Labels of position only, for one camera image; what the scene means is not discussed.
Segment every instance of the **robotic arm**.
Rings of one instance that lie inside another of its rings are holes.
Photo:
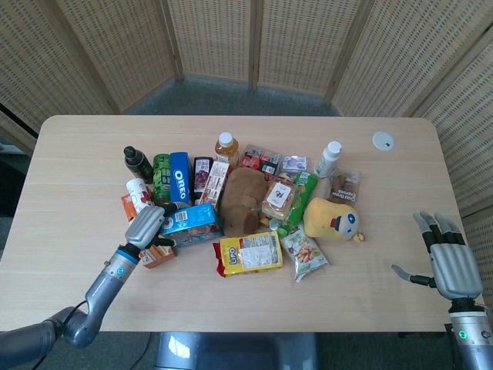
[[[493,368],[493,338],[488,317],[475,299],[483,292],[478,265],[460,230],[441,214],[413,214],[430,255],[434,277],[411,275],[393,264],[396,274],[411,283],[437,288],[452,302],[448,310],[467,370]]]
[[[86,293],[88,313],[67,307],[44,320],[25,328],[0,334],[0,369],[11,368],[46,356],[58,338],[76,347],[89,345],[99,333],[102,318],[137,264],[139,253],[157,242],[165,216],[181,205],[167,208],[145,207],[125,233],[127,243],[119,246]]]

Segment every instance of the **blue oreo box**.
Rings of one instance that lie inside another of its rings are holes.
[[[223,235],[219,218],[211,203],[178,210],[165,219],[161,234],[174,239],[177,247],[185,247]]]
[[[176,152],[169,155],[171,168],[171,203],[184,202],[192,204],[190,196],[190,164],[187,152]]]

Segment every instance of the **wooden tabletop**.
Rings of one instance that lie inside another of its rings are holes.
[[[104,331],[443,331],[450,303],[402,281],[431,265],[412,213],[440,211],[461,225],[434,127],[424,119],[245,116],[54,116],[42,126],[0,262],[0,331],[75,305],[128,227],[120,197],[132,174],[123,147],[152,158],[212,156],[220,132],[240,142],[304,155],[310,169],[331,140],[340,166],[362,173],[357,211],[366,241],[317,240],[331,262],[293,282],[276,271],[223,278],[212,242],[138,266],[108,310]],[[395,137],[381,152],[377,131]],[[320,181],[316,194],[323,194]]]

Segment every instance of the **black bottle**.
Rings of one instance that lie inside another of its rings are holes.
[[[126,146],[123,150],[125,164],[135,177],[140,177],[145,183],[153,183],[153,167],[147,157],[133,146]]]

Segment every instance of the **green can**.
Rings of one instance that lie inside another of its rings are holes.
[[[164,206],[169,203],[171,166],[169,154],[158,154],[154,157],[154,204]]]

